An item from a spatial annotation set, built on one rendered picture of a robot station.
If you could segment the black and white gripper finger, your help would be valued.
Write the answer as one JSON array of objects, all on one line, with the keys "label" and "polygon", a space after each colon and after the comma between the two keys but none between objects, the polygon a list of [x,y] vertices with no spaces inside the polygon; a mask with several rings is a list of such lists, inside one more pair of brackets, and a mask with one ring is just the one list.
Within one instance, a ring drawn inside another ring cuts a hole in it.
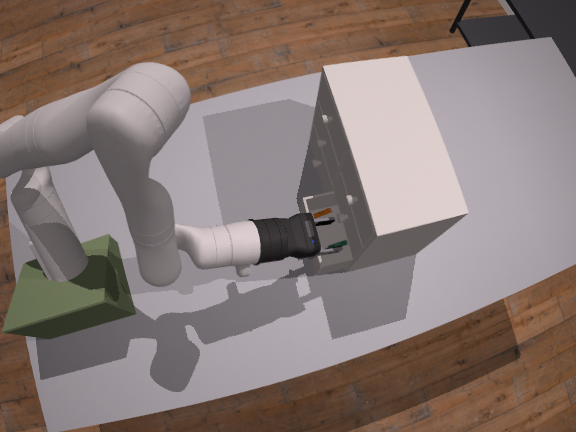
[{"label": "black and white gripper finger", "polygon": [[329,225],[335,221],[334,217],[314,219],[315,226]]},{"label": "black and white gripper finger", "polygon": [[[320,256],[320,255],[338,253],[338,252],[340,252],[341,250],[343,250],[343,247],[342,247],[342,246],[329,247],[329,248],[325,248],[325,249],[322,249],[322,246],[321,246],[320,252],[319,252],[318,254],[316,254],[315,256],[313,256],[313,257],[308,257],[308,259],[310,260],[310,259],[313,259],[313,258],[315,258],[316,256]],[[320,254],[320,255],[319,255],[319,254]]]}]

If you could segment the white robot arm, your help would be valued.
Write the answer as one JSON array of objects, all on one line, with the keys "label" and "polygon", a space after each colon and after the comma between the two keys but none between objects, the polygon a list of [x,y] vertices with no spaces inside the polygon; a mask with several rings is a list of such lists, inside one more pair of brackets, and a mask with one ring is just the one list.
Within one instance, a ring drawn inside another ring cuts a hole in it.
[{"label": "white robot arm", "polygon": [[168,191],[149,178],[152,158],[181,125],[190,103],[179,72],[144,62],[0,124],[0,178],[22,170],[10,198],[48,280],[71,280],[88,264],[48,166],[92,150],[124,208],[144,281],[156,287],[175,282],[182,269],[178,249],[199,269],[231,264],[227,228],[176,224]]}]

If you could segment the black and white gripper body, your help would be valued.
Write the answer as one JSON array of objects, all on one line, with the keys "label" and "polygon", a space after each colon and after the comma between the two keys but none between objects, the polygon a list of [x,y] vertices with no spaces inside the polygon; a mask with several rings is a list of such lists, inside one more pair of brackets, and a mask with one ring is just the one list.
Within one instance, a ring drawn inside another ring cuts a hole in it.
[{"label": "black and white gripper body", "polygon": [[250,275],[250,265],[313,257],[321,250],[313,215],[290,218],[249,219],[224,225],[232,246],[232,260],[239,277]]}]

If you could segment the white chest of drawers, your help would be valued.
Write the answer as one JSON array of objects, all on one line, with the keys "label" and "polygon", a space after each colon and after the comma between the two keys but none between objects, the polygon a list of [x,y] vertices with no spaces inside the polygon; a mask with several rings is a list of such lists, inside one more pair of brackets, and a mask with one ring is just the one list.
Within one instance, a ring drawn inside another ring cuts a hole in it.
[{"label": "white chest of drawers", "polygon": [[[346,272],[415,255],[469,212],[407,56],[326,65],[375,235]],[[320,101],[319,101],[320,103]]]}]

